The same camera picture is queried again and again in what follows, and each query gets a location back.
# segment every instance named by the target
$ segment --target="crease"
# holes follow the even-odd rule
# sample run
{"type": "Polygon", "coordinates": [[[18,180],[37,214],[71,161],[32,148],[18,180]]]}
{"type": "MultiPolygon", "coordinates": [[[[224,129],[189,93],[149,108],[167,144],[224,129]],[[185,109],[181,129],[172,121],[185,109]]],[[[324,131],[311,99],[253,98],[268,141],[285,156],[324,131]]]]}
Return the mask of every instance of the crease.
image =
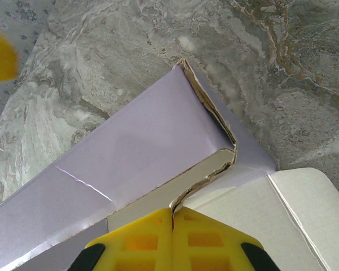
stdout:
{"type": "Polygon", "coordinates": [[[70,174],[69,172],[65,171],[64,169],[58,167],[57,165],[54,165],[58,170],[60,170],[61,172],[65,173],[66,175],[72,177],[76,182],[82,183],[83,185],[93,189],[95,192],[99,193],[101,196],[104,196],[106,199],[108,199],[111,203],[114,204],[113,200],[111,200],[107,195],[105,195],[104,193],[100,192],[98,189],[96,189],[94,186],[86,183],[85,181],[82,181],[81,179],[78,179],[77,177],[75,177],[74,175],[70,174]]]}
{"type": "Polygon", "coordinates": [[[303,223],[301,223],[300,218],[297,216],[295,211],[292,209],[288,201],[285,199],[284,195],[281,193],[279,187],[275,183],[275,181],[271,178],[270,175],[267,176],[268,180],[270,181],[270,184],[272,188],[275,190],[275,193],[279,196],[280,200],[282,201],[283,205],[285,206],[285,209],[287,210],[288,214],[290,214],[290,217],[292,218],[293,222],[296,224],[297,228],[300,230],[302,236],[306,240],[308,246],[310,246],[310,249],[312,252],[316,255],[318,258],[318,261],[323,266],[323,268],[327,271],[330,271],[330,266],[327,264],[325,259],[321,256],[320,251],[316,248],[315,243],[311,240],[310,236],[306,233],[305,228],[303,226],[303,223]]]}

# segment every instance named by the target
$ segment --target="marble floor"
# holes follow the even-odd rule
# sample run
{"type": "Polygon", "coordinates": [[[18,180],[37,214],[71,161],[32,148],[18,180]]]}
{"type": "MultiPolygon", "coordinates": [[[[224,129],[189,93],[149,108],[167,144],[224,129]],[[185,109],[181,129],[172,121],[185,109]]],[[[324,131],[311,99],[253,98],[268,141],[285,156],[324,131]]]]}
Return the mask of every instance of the marble floor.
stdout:
{"type": "Polygon", "coordinates": [[[279,169],[339,190],[339,0],[57,0],[0,117],[0,202],[180,56],[279,169]]]}

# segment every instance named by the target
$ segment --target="purple cardboard box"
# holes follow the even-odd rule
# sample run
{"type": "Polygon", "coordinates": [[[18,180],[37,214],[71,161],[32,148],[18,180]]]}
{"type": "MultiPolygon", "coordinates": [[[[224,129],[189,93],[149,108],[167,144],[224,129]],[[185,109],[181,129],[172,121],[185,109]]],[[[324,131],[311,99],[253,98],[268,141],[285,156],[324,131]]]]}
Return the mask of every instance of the purple cardboard box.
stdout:
{"type": "Polygon", "coordinates": [[[0,270],[65,270],[89,240],[222,169],[238,186],[275,163],[183,59],[0,205],[0,270]]]}

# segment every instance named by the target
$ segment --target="black plastic part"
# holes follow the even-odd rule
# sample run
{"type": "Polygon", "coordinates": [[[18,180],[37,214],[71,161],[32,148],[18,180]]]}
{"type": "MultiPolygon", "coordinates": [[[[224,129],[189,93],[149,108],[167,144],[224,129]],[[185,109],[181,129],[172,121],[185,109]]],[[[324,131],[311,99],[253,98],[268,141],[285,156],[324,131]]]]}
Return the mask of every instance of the black plastic part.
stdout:
{"type": "Polygon", "coordinates": [[[100,243],[82,250],[68,271],[93,271],[104,250],[106,246],[100,243]]]}
{"type": "Polygon", "coordinates": [[[242,243],[241,247],[255,271],[280,271],[269,254],[262,248],[250,243],[242,243]]]}

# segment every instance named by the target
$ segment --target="yellow plastic object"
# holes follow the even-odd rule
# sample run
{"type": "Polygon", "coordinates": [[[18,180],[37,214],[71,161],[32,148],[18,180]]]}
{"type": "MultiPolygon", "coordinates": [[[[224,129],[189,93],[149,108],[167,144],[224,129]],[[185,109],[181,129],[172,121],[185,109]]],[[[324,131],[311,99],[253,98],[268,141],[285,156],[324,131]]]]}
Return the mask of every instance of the yellow plastic object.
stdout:
{"type": "Polygon", "coordinates": [[[15,49],[0,34],[0,82],[14,79],[18,71],[15,49]]]}
{"type": "Polygon", "coordinates": [[[161,209],[103,235],[86,248],[106,246],[93,271],[254,271],[241,248],[253,237],[194,210],[161,209]]]}

